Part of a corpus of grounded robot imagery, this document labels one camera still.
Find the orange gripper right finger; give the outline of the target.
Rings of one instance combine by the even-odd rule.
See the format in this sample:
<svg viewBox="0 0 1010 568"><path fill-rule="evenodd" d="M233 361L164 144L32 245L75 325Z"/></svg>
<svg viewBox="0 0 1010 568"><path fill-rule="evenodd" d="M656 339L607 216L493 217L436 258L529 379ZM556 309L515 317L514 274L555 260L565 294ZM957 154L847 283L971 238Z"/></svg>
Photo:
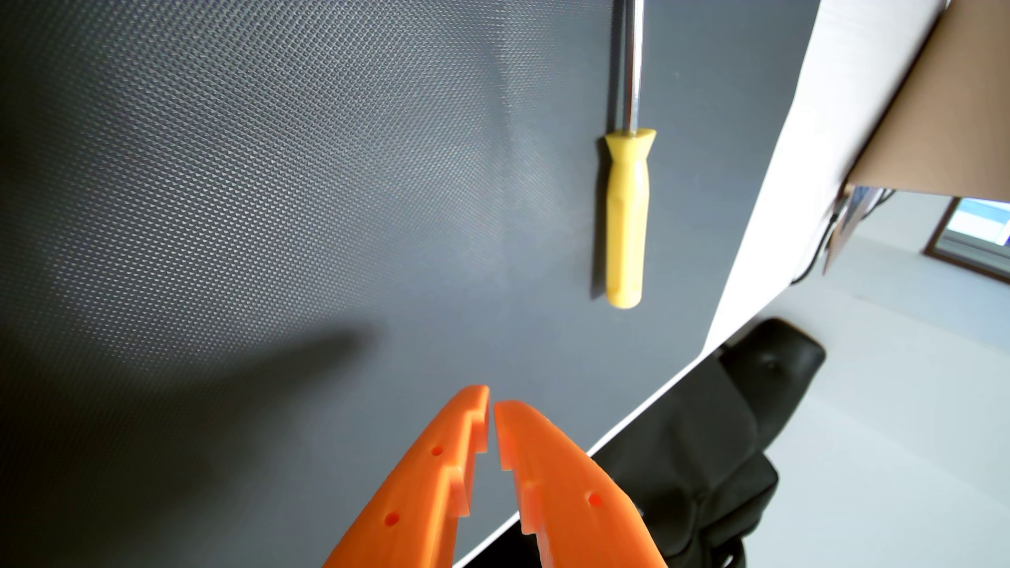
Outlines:
<svg viewBox="0 0 1010 568"><path fill-rule="evenodd" d="M631 499L564 432L518 400L494 415L521 533L536 535L543 567L665 567Z"/></svg>

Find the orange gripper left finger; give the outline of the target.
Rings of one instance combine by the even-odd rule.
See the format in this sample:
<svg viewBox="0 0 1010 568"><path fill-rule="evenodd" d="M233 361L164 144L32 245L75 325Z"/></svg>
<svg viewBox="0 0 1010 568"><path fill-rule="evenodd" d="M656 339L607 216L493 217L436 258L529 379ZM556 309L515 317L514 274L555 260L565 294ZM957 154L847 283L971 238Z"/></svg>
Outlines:
<svg viewBox="0 0 1010 568"><path fill-rule="evenodd" d="M324 567L451 567L471 512L477 454L488 445L490 389L462 388L405 453Z"/></svg>

